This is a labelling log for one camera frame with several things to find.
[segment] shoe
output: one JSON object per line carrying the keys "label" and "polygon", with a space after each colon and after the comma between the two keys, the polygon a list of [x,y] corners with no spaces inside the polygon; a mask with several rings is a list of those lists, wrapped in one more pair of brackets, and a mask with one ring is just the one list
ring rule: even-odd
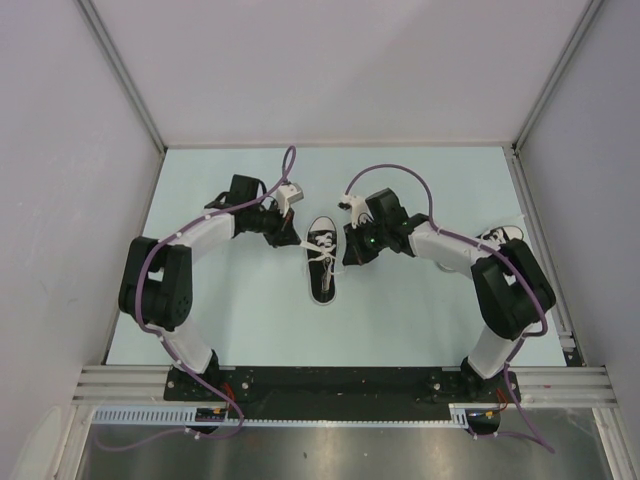
{"label": "shoe", "polygon": [[[485,240],[493,244],[496,247],[496,250],[500,247],[500,245],[504,245],[509,240],[518,239],[524,240],[524,232],[520,227],[516,227],[515,225],[503,225],[501,227],[491,228],[484,233],[478,235],[476,238],[480,240]],[[455,270],[449,267],[442,265],[441,263],[435,262],[440,270],[446,273],[454,273]]]}
{"label": "shoe", "polygon": [[336,298],[334,265],[338,233],[329,217],[316,218],[307,232],[307,242],[321,251],[307,249],[311,298],[318,305],[328,305]]}

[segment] white panel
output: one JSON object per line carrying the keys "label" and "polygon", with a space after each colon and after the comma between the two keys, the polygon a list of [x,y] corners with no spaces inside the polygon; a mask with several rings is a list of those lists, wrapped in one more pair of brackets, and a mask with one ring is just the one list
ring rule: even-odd
{"label": "white panel", "polygon": [[159,161],[72,1],[0,10],[4,479],[100,360]]}
{"label": "white panel", "polygon": [[608,2],[523,159],[578,339],[640,447],[640,3]]}
{"label": "white panel", "polygon": [[[169,150],[145,235],[164,237],[187,223],[229,188],[234,173],[272,185],[283,152]],[[429,182],[443,226],[478,234],[520,213],[500,148],[304,148],[290,175],[305,195],[294,205],[298,233],[306,235],[316,217],[330,215],[342,259],[349,214],[337,204],[344,189],[364,167],[389,161]],[[427,211],[422,187],[403,172],[372,172],[352,193],[368,196],[385,187],[394,189],[410,214]],[[454,366],[471,352],[484,326],[471,281],[428,260],[382,252],[371,264],[338,275],[336,299],[324,307],[311,300],[305,265],[301,248],[274,250],[251,233],[198,262],[191,317],[221,364]],[[564,364],[553,321],[550,328],[547,337],[527,341],[515,364]],[[121,315],[109,362],[154,365],[169,359],[155,337]]]}
{"label": "white panel", "polygon": [[98,0],[165,142],[509,142],[587,0]]}

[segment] white floor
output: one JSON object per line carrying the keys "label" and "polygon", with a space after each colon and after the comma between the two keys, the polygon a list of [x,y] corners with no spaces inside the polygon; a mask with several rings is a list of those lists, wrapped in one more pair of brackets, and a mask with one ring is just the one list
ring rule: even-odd
{"label": "white floor", "polygon": [[[187,223],[228,189],[234,173],[271,186],[283,153],[170,150],[144,234],[164,237]],[[500,148],[301,148],[290,176],[305,193],[294,207],[298,234],[303,237],[319,215],[331,216],[342,234],[349,216],[337,207],[340,196],[357,172],[383,162],[408,166],[425,178],[443,226],[478,234],[510,219],[524,228]],[[427,212],[422,187],[403,172],[369,173],[353,193],[368,196],[385,187],[409,215]],[[339,241],[342,258],[344,236]],[[483,326],[468,279],[391,251],[338,276],[337,298],[326,307],[311,301],[303,250],[273,249],[261,235],[242,234],[211,252],[195,266],[193,280],[191,314],[223,365],[453,366],[471,351]],[[564,365],[549,323],[549,334],[528,340],[515,365]],[[108,363],[169,359],[155,338],[121,315]]]}

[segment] gray wall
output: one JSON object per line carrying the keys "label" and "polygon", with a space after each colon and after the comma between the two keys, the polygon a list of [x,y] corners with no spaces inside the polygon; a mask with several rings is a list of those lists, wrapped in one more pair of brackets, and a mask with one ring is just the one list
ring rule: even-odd
{"label": "gray wall", "polygon": [[97,361],[159,158],[71,0],[0,6],[0,478]]}
{"label": "gray wall", "polygon": [[640,445],[640,2],[608,2],[522,152],[591,364]]}

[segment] wall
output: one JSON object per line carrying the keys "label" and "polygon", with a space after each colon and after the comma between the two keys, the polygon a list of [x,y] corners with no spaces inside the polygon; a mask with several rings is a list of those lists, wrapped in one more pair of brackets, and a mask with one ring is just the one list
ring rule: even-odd
{"label": "wall", "polygon": [[605,5],[522,152],[579,341],[640,446],[640,3]]}
{"label": "wall", "polygon": [[0,478],[100,359],[159,158],[71,0],[0,6]]}
{"label": "wall", "polygon": [[169,146],[508,143],[587,0],[96,0]]}

